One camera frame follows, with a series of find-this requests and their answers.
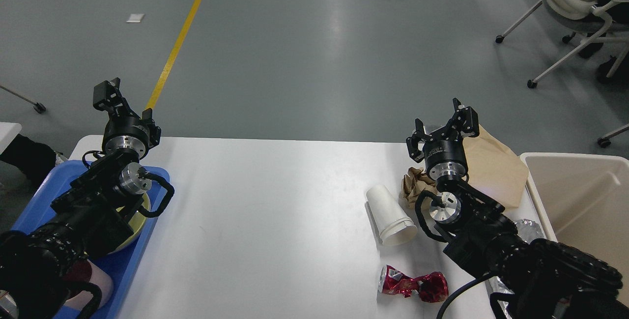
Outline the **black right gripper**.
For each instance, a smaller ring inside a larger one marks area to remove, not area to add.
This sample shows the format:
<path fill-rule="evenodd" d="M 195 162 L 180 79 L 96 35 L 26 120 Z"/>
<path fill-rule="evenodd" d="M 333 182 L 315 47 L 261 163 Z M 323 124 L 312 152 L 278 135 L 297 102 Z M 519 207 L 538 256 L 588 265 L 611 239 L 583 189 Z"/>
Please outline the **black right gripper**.
<path fill-rule="evenodd" d="M 455 112 L 440 136 L 427 134 L 422 120 L 415 119 L 415 129 L 406 138 L 409 158 L 416 163 L 425 159 L 427 175 L 436 183 L 440 179 L 466 180 L 469 177 L 463 138 L 480 135 L 478 113 L 457 98 L 453 98 L 453 105 Z"/>

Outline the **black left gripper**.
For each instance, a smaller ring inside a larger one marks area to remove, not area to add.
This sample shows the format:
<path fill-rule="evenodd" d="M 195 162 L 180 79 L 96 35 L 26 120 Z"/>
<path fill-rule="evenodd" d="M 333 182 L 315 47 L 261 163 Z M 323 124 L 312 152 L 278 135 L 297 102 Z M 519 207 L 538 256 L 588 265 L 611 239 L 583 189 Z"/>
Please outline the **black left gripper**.
<path fill-rule="evenodd" d="M 129 116 L 129 104 L 120 91 L 121 80 L 104 80 L 93 88 L 93 108 L 108 114 L 104 129 L 102 151 L 110 154 L 117 149 L 132 149 L 139 159 L 159 145 L 162 129 L 155 124 L 153 109 L 142 112 L 142 118 Z"/>

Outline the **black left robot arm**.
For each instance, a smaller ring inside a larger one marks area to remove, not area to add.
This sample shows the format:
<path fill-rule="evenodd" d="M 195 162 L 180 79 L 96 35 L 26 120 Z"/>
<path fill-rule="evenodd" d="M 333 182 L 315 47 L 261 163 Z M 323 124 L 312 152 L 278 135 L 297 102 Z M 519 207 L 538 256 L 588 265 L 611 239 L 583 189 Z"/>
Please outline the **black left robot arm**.
<path fill-rule="evenodd" d="M 93 106 L 109 115 L 96 160 L 51 203 L 55 215 L 33 232 L 1 236 L 1 317 L 51 319 L 73 294 L 87 293 L 78 317 L 88 319 L 104 301 L 105 290 L 70 275 L 89 258 L 114 252 L 133 235 L 135 214 L 155 218 L 175 189 L 140 160 L 160 142 L 151 108 L 138 115 L 120 92 L 120 79 L 94 87 Z"/>

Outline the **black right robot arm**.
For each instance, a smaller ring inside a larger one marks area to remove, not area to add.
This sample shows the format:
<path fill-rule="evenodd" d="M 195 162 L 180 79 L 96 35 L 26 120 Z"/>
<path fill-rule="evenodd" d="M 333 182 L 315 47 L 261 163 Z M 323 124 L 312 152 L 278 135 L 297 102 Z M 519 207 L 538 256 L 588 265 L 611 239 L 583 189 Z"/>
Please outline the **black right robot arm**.
<path fill-rule="evenodd" d="M 453 99 L 447 123 L 427 133 L 422 120 L 407 137 L 407 152 L 424 162 L 438 192 L 454 196 L 447 205 L 430 191 L 415 204 L 420 228 L 446 244 L 444 254 L 473 277 L 444 301 L 437 317 L 462 293 L 499 277 L 508 293 L 493 292 L 489 304 L 497 319 L 626 319 L 618 300 L 622 275 L 605 261 L 569 245 L 536 238 L 526 243 L 505 207 L 469 184 L 465 138 L 480 135 L 478 113 Z"/>

